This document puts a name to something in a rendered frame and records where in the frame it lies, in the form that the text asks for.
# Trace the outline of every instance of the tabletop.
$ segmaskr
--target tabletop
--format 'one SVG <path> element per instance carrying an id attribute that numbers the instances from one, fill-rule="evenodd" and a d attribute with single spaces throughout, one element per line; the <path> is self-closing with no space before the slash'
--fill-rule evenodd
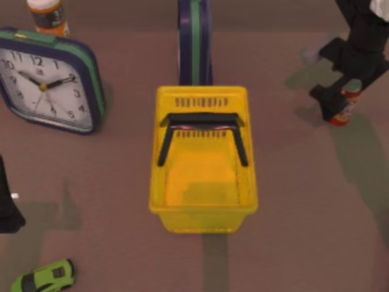
<path id="1" fill-rule="evenodd" d="M 156 89 L 177 83 L 176 3 L 66 0 L 71 31 L 98 58 L 108 114 L 84 137 L 0 106 L 0 152 L 27 219 L 0 236 L 0 292 L 66 257 L 78 269 L 72 291 L 386 291 L 388 76 L 347 127 L 323 124 L 307 91 L 328 65 L 304 67 L 300 52 L 344 23 L 329 5 L 337 16 L 326 29 L 321 6 L 299 0 L 296 15 L 316 13 L 317 25 L 261 26 L 256 12 L 278 15 L 270 2 L 213 1 L 215 83 L 249 91 L 258 212 L 232 235 L 174 235 L 149 212 L 148 194 Z M 33 29 L 24 1 L 4 5 L 1 25 Z"/>

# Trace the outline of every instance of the yellow plastic bin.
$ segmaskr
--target yellow plastic bin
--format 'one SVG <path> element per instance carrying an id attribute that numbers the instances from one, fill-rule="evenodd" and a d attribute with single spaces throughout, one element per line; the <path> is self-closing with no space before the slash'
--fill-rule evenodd
<path id="1" fill-rule="evenodd" d="M 150 211 L 175 233 L 235 232 L 258 207 L 247 91 L 157 91 Z"/>

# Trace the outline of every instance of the alarm clock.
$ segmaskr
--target alarm clock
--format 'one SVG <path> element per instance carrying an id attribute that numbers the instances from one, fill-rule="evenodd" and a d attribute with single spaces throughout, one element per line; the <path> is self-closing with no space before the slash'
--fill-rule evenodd
<path id="1" fill-rule="evenodd" d="M 11 27 L 0 30 L 0 94 L 26 121 L 77 134 L 95 132 L 106 108 L 87 45 Z"/>

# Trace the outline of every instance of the white clock face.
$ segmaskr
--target white clock face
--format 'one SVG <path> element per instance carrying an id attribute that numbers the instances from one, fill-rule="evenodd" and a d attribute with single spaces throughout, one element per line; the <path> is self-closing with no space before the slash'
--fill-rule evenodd
<path id="1" fill-rule="evenodd" d="M 92 127 L 80 76 L 69 64 L 0 48 L 0 77 L 14 109 L 26 119 Z"/>

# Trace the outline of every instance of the toy car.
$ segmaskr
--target toy car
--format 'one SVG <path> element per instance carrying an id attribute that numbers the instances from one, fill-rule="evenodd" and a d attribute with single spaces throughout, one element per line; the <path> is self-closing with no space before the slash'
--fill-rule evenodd
<path id="1" fill-rule="evenodd" d="M 32 269 L 17 278 L 11 292 L 59 292 L 74 284 L 75 270 L 71 260 L 60 260 Z"/>

